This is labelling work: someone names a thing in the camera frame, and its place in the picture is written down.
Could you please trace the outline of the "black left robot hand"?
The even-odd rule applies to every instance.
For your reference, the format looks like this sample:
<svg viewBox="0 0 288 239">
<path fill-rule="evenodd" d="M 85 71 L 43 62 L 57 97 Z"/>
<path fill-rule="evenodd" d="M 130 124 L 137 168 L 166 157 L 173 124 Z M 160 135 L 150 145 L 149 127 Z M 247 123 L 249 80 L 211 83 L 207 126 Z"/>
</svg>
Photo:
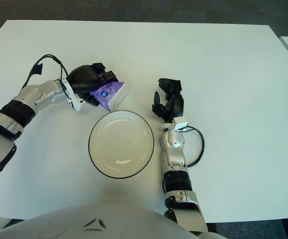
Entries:
<svg viewBox="0 0 288 239">
<path fill-rule="evenodd" d="M 74 69 L 67 77 L 73 92 L 87 103 L 98 106 L 99 102 L 90 94 L 100 87 L 111 82 L 118 82 L 116 75 L 112 71 L 105 71 L 102 63 L 82 65 Z"/>
</svg>

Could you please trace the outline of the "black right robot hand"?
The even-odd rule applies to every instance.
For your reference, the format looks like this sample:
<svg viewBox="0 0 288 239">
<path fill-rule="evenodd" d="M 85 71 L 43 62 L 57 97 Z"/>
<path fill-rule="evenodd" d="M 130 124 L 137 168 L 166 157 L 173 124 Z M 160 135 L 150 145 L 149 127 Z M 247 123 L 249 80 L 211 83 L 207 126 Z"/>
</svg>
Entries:
<svg viewBox="0 0 288 239">
<path fill-rule="evenodd" d="M 152 111 L 165 123 L 171 123 L 174 118 L 182 117 L 184 112 L 184 99 L 181 95 L 182 86 L 180 80 L 160 78 L 158 80 L 160 89 L 166 93 L 165 105 L 160 103 L 160 95 L 154 93 Z"/>
</svg>

